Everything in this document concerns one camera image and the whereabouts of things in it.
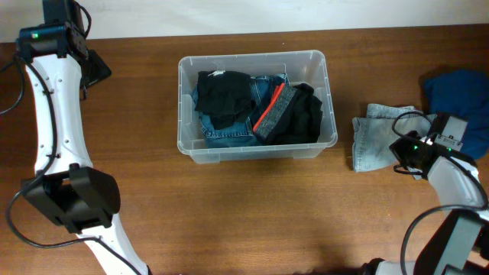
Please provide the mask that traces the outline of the black Nike t-shirt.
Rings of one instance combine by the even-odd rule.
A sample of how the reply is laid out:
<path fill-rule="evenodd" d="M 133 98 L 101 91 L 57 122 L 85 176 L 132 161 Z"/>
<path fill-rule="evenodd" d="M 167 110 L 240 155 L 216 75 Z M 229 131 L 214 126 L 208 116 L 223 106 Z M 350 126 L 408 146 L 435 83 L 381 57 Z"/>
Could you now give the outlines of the black Nike t-shirt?
<path fill-rule="evenodd" d="M 245 122 L 255 109 L 251 76 L 246 73 L 200 71 L 196 86 L 196 110 L 209 116 L 215 130 Z"/>

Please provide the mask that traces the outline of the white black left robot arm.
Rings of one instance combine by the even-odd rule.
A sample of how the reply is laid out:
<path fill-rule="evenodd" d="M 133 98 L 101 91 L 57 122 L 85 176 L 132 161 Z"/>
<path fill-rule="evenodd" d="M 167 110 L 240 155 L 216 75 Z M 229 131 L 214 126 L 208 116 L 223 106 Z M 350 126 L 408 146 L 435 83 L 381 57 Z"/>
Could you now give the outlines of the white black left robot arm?
<path fill-rule="evenodd" d="M 85 243 L 107 274 L 149 274 L 121 224 L 118 184 L 94 169 L 86 148 L 80 103 L 89 87 L 112 74 L 86 46 L 92 19 L 70 0 L 44 0 L 43 12 L 44 23 L 21 29 L 16 40 L 37 121 L 35 176 L 16 196 L 76 236 L 57 248 Z"/>

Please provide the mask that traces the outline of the black shorts red grey waistband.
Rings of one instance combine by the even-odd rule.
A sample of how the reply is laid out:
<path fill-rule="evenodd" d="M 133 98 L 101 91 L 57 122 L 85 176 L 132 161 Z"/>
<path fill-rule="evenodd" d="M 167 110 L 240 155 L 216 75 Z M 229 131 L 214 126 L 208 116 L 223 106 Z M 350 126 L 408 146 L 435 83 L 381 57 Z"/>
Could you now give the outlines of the black shorts red grey waistband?
<path fill-rule="evenodd" d="M 316 143 L 322 115 L 322 101 L 314 95 L 312 86 L 281 83 L 252 131 L 266 145 Z"/>

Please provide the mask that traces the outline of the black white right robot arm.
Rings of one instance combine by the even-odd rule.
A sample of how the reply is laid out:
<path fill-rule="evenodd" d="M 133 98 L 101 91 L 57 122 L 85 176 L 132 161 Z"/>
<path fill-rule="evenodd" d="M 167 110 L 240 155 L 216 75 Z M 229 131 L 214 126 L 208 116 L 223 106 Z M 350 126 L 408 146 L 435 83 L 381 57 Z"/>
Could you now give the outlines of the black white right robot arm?
<path fill-rule="evenodd" d="M 486 274 L 488 267 L 470 261 L 471 253 L 488 258 L 488 195 L 478 179 L 474 159 L 461 152 L 467 121 L 438 113 L 426 136 L 416 131 L 400 134 L 390 146 L 398 163 L 394 171 L 429 182 L 439 206 L 418 215 L 403 237 L 400 259 L 380 258 L 364 264 L 361 274 Z M 443 223 L 415 261 L 406 249 L 415 227 L 426 217 L 445 213 Z"/>

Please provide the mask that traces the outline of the light blue denim jeans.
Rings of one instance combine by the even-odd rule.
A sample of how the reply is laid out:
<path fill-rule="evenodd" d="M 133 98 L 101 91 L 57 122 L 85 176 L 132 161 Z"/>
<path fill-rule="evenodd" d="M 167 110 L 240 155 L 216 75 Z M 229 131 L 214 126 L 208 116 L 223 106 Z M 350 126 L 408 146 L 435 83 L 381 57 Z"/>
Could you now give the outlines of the light blue denim jeans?
<path fill-rule="evenodd" d="M 406 112 L 419 112 L 414 106 L 390 107 L 369 104 L 364 118 L 352 119 L 353 171 L 370 172 L 393 165 L 397 159 L 389 146 L 400 137 L 392 131 L 394 120 Z"/>

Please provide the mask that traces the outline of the dark blue denim jeans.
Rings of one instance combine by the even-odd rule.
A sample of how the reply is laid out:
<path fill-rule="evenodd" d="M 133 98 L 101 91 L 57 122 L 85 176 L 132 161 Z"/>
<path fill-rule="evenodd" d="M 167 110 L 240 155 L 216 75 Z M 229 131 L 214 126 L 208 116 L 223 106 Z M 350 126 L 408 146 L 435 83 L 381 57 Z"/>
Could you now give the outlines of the dark blue denim jeans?
<path fill-rule="evenodd" d="M 263 144 L 254 136 L 252 128 L 270 104 L 272 94 L 281 83 L 289 84 L 286 73 L 251 77 L 253 112 L 244 122 L 234 122 L 230 127 L 217 130 L 209 115 L 197 112 L 200 130 L 207 148 L 250 147 Z"/>

